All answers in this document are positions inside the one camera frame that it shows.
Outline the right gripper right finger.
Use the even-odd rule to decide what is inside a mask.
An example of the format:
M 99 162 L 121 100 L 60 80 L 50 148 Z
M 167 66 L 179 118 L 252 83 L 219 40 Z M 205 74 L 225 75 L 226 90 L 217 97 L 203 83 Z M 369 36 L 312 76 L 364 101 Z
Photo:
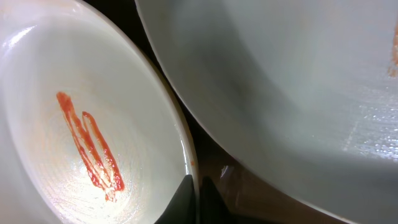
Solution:
M 238 224 L 209 177 L 202 179 L 200 187 L 200 221 L 201 224 Z

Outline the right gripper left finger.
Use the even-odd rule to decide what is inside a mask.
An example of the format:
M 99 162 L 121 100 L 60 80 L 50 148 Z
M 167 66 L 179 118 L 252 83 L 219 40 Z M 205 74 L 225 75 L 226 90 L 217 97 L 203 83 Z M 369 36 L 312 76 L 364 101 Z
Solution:
M 196 197 L 192 175 L 181 181 L 165 211 L 155 224 L 194 224 L 196 222 Z

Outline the white plate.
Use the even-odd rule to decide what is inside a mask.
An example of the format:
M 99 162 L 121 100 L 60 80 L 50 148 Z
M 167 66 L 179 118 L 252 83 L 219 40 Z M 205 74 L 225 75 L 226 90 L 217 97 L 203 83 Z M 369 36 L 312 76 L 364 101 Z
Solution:
M 207 133 L 288 196 L 397 222 L 397 0 L 143 0 L 169 82 Z
M 165 79 L 83 1 L 1 2 L 1 222 L 155 223 L 195 149 Z

